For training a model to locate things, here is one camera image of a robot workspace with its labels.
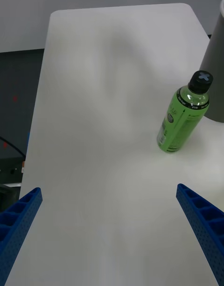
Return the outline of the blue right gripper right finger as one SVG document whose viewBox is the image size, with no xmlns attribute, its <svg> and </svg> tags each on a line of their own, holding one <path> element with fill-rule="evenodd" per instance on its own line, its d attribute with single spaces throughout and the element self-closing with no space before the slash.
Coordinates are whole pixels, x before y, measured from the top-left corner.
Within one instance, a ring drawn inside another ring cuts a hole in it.
<svg viewBox="0 0 224 286">
<path fill-rule="evenodd" d="M 176 198 L 201 246 L 218 285 L 224 285 L 224 213 L 184 184 Z"/>
</svg>

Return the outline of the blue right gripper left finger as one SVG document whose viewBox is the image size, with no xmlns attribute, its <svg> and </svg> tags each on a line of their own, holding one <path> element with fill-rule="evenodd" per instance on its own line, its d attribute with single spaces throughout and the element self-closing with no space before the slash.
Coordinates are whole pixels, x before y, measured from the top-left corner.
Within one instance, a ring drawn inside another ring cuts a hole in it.
<svg viewBox="0 0 224 286">
<path fill-rule="evenodd" d="M 42 203 L 39 187 L 0 214 L 0 285 L 5 285 Z"/>
</svg>

